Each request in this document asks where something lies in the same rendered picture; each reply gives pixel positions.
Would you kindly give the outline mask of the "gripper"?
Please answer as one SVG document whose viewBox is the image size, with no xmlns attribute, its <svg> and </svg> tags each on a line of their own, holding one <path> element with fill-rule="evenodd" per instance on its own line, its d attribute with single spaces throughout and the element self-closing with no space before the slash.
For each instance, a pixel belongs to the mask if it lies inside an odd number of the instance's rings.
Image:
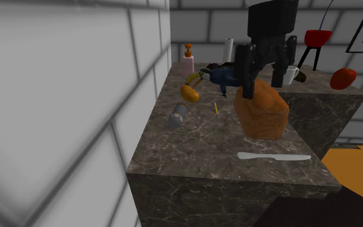
<svg viewBox="0 0 363 227">
<path fill-rule="evenodd" d="M 252 43 L 261 39 L 286 35 L 295 28 L 299 0 L 271 0 L 248 8 L 247 35 Z M 282 44 L 275 46 L 276 60 L 272 65 L 271 86 L 282 88 L 288 66 L 295 62 L 297 36 L 291 35 Z M 253 99 L 258 73 L 271 63 L 272 48 L 255 44 L 239 44 L 235 49 L 234 76 L 242 86 L 242 96 Z"/>
</svg>

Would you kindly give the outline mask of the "white mug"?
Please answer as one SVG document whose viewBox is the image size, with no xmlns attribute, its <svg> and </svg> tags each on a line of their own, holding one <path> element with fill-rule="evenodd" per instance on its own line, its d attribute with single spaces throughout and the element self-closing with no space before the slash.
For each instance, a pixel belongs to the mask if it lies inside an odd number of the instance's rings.
<svg viewBox="0 0 363 227">
<path fill-rule="evenodd" d="M 300 72 L 300 69 L 297 68 L 296 66 L 288 66 L 286 73 L 284 74 L 284 79 L 283 79 L 283 86 L 284 85 L 290 85 L 292 83 L 292 81 L 294 80 L 294 78 L 296 78 L 296 76 L 298 76 Z"/>
</svg>

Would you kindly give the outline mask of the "white paper towel roll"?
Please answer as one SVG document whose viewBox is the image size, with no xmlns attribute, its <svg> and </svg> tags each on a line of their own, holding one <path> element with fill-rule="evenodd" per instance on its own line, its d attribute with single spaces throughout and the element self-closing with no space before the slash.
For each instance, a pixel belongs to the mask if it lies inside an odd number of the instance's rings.
<svg viewBox="0 0 363 227">
<path fill-rule="evenodd" d="M 233 39 L 232 38 L 225 39 L 223 57 L 222 57 L 223 63 L 230 62 L 232 50 L 233 50 Z"/>
</svg>

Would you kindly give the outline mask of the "blue toucan figure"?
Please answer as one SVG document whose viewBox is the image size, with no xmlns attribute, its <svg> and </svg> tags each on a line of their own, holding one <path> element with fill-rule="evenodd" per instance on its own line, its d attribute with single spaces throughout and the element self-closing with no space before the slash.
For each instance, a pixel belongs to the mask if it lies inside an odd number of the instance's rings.
<svg viewBox="0 0 363 227">
<path fill-rule="evenodd" d="M 211 83 L 219 85 L 221 95 L 225 98 L 227 98 L 227 87 L 239 87 L 241 85 L 241 82 L 234 76 L 232 66 L 220 67 L 213 70 L 201 68 L 187 76 L 184 84 L 189 85 L 193 81 L 199 83 L 201 80 L 209 80 Z"/>
</svg>

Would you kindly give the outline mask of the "brown bread loaf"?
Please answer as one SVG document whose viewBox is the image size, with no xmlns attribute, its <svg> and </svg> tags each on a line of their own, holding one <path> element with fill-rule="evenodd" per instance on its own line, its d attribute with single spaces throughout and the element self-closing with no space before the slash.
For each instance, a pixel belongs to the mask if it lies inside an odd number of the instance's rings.
<svg viewBox="0 0 363 227">
<path fill-rule="evenodd" d="M 242 96 L 237 89 L 234 109 L 244 133 L 252 139 L 280 139 L 288 123 L 289 106 L 279 93 L 265 81 L 255 81 L 253 99 Z"/>
</svg>

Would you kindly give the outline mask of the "red pot on black stand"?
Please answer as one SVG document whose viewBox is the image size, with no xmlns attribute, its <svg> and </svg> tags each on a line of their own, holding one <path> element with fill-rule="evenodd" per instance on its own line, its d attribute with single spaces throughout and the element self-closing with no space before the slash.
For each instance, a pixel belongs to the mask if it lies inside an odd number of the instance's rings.
<svg viewBox="0 0 363 227">
<path fill-rule="evenodd" d="M 319 57 L 320 57 L 320 51 L 332 35 L 331 30 L 323 30 L 322 26 L 324 24 L 326 14 L 333 1 L 334 0 L 331 0 L 331 2 L 329 3 L 329 5 L 323 15 L 323 18 L 320 22 L 319 28 L 317 30 L 307 30 L 306 31 L 306 34 L 304 36 L 304 44 L 306 45 L 306 49 L 297 65 L 298 68 L 301 68 L 301 66 L 303 65 L 305 59 L 307 58 L 310 50 L 316 50 L 315 60 L 313 63 L 313 71 L 315 71 L 317 69 L 317 65 L 318 65 L 318 61 L 319 61 Z"/>
</svg>

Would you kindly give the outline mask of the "pink soap dispenser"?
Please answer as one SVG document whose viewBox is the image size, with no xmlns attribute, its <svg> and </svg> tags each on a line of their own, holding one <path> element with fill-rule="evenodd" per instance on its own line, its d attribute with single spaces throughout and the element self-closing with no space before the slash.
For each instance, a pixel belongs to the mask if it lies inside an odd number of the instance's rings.
<svg viewBox="0 0 363 227">
<path fill-rule="evenodd" d="M 192 44 L 184 44 L 186 51 L 182 58 L 182 76 L 187 78 L 191 73 L 194 72 L 194 58 L 192 56 L 191 48 Z"/>
</svg>

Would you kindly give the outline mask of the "red apple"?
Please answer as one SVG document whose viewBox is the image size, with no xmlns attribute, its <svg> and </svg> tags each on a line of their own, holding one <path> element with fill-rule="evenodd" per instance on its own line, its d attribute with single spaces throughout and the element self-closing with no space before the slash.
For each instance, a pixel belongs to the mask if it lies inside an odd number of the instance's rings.
<svg viewBox="0 0 363 227">
<path fill-rule="evenodd" d="M 343 90 L 350 86 L 356 77 L 356 71 L 350 68 L 341 68 L 332 75 L 329 85 L 332 89 Z"/>
</svg>

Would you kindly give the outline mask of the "grey table knife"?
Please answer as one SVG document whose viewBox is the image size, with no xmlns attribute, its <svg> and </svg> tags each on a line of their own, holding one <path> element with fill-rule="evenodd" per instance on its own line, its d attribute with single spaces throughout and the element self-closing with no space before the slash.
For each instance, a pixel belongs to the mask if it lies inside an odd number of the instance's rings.
<svg viewBox="0 0 363 227">
<path fill-rule="evenodd" d="M 310 155 L 294 155 L 294 154 L 261 154 L 261 153 L 248 153 L 238 152 L 237 157 L 242 160 L 258 159 L 258 158 L 271 158 L 277 161 L 305 161 L 311 159 Z"/>
</svg>

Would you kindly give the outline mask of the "grey can with orange bands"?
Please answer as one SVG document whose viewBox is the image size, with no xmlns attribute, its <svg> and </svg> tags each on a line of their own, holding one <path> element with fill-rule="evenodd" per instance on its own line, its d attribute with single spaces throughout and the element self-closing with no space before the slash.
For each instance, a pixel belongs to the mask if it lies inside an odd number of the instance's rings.
<svg viewBox="0 0 363 227">
<path fill-rule="evenodd" d="M 173 112 L 169 115 L 168 125 L 172 129 L 179 128 L 183 122 L 186 115 L 187 107 L 184 103 L 179 103 L 174 108 Z"/>
</svg>

